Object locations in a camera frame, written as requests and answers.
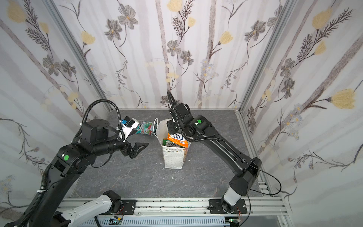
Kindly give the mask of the teal mint candy bag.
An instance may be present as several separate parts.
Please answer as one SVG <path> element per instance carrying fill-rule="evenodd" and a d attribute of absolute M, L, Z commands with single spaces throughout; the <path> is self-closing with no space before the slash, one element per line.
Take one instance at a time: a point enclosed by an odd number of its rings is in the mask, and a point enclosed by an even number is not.
<path fill-rule="evenodd" d="M 155 134 L 156 129 L 157 129 L 156 123 L 143 121 L 139 123 L 136 129 L 136 134 L 153 136 Z"/>

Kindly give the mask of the white patterned paper bag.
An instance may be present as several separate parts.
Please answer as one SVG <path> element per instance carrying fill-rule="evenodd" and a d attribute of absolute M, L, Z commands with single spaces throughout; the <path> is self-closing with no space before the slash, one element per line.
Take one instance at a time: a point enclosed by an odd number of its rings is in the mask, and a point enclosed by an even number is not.
<path fill-rule="evenodd" d="M 155 136 L 157 137 L 158 142 L 161 146 L 165 168 L 182 169 L 186 160 L 189 147 L 175 148 L 175 147 L 166 147 L 162 145 L 163 139 L 167 139 L 168 135 L 167 121 L 169 120 L 170 119 L 164 119 L 158 122 L 158 119 L 157 118 L 155 119 L 155 123 L 157 123 Z"/>

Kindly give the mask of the green tea candy bag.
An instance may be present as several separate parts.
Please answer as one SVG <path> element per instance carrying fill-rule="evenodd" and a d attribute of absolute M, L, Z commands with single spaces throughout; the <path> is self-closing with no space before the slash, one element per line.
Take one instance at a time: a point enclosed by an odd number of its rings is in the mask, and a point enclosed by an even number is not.
<path fill-rule="evenodd" d="M 175 143 L 173 141 L 170 141 L 168 139 L 163 139 L 162 145 L 163 146 L 166 146 L 166 147 L 175 147 L 175 148 L 179 148 L 180 147 L 179 144 L 177 144 L 177 143 Z"/>

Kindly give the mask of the orange fruits candy bag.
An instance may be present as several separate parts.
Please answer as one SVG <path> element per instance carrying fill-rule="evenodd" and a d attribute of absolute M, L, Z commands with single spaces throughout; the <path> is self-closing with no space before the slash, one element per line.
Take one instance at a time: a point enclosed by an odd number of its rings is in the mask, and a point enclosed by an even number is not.
<path fill-rule="evenodd" d="M 187 148 L 189 146 L 188 141 L 180 133 L 168 134 L 167 139 L 169 141 L 175 143 L 175 144 L 178 144 L 179 146 L 184 147 L 184 148 Z"/>

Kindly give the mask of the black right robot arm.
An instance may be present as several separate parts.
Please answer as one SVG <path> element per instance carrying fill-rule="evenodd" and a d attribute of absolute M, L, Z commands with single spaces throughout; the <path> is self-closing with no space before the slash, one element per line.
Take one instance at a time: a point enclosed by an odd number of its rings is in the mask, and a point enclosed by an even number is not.
<path fill-rule="evenodd" d="M 250 158 L 227 141 L 202 115 L 193 117 L 186 104 L 172 101 L 169 109 L 172 121 L 168 122 L 171 132 L 181 134 L 188 142 L 200 142 L 232 170 L 234 177 L 221 199 L 226 212 L 235 208 L 241 197 L 246 196 L 260 174 L 262 162 L 259 158 Z"/>

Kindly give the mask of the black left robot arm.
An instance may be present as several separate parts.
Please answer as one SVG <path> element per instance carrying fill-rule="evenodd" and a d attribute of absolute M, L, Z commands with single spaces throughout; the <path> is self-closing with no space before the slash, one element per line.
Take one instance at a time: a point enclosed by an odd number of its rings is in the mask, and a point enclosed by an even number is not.
<path fill-rule="evenodd" d="M 71 144 L 60 148 L 46 167 L 39 190 L 22 216 L 7 223 L 7 227 L 77 227 L 103 213 L 116 214 L 124 208 L 121 197 L 112 190 L 74 210 L 59 212 L 57 209 L 72 185 L 94 166 L 97 157 L 112 156 L 121 152 L 135 158 L 148 144 L 127 141 L 136 133 L 139 122 L 134 118 L 119 119 L 113 128 L 107 120 L 82 120 L 81 128 Z"/>

